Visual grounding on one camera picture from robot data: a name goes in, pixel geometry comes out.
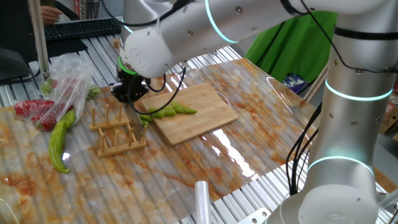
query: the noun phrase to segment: long green chili pepper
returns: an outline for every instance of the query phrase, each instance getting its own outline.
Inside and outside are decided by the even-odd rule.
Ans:
[[[71,110],[67,112],[63,118],[57,125],[55,125],[54,129],[51,132],[50,142],[49,142],[49,156],[52,165],[56,168],[59,172],[69,173],[70,168],[65,168],[65,165],[62,162],[62,146],[65,140],[65,135],[67,130],[76,120],[76,112]]]

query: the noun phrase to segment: keyboard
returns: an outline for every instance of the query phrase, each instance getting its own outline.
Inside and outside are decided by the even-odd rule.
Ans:
[[[73,37],[120,34],[121,26],[112,19],[73,21],[44,27],[45,40],[60,40]]]

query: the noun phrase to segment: wooden cutting board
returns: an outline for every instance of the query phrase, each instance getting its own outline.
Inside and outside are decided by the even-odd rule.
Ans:
[[[160,108],[169,101],[173,93],[166,93],[142,100],[145,110]],[[202,83],[182,89],[174,102],[197,110],[196,114],[176,114],[162,119],[154,119],[154,123],[171,146],[219,128],[238,116],[219,94],[208,84]]]

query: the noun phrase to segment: wooden dish rack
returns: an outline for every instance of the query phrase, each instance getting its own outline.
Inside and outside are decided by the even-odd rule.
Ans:
[[[100,149],[97,151],[98,157],[106,157],[106,156],[113,156],[115,154],[128,152],[135,149],[140,149],[142,147],[146,147],[147,143],[145,142],[145,135],[147,131],[147,126],[144,127],[144,131],[142,137],[139,141],[137,141],[134,132],[132,131],[130,121],[128,118],[122,119],[122,104],[119,104],[119,114],[118,118],[110,121],[109,120],[109,105],[105,107],[105,121],[101,123],[95,123],[95,107],[91,110],[92,115],[92,124],[90,125],[90,131],[99,131],[99,136],[101,138],[101,146]],[[109,147],[105,141],[105,133],[104,129],[107,128],[116,128],[121,126],[127,126],[127,130],[129,131],[129,142],[127,144],[119,145],[119,131],[116,130],[114,134],[114,142],[115,145],[113,147]]]

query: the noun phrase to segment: plastic bag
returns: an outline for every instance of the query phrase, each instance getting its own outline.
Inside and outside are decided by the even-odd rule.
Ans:
[[[18,102],[14,106],[16,114],[31,121],[37,129],[49,131],[63,115],[75,110],[76,124],[92,86],[92,71],[93,64],[79,55],[65,54],[55,58],[51,66],[52,76],[47,82],[52,87],[49,97]]]
[[[58,85],[58,82],[60,81],[59,76],[57,74],[68,73],[68,72],[73,73],[74,68],[82,66],[87,62],[89,61],[87,61],[86,58],[80,57],[75,54],[65,54],[53,59],[53,63],[51,64],[52,76],[48,78],[46,82],[41,84],[40,86],[41,94],[43,94],[46,97],[50,95],[52,90]],[[100,87],[91,80],[91,85],[88,91],[87,100],[98,97],[104,98],[104,95]]]

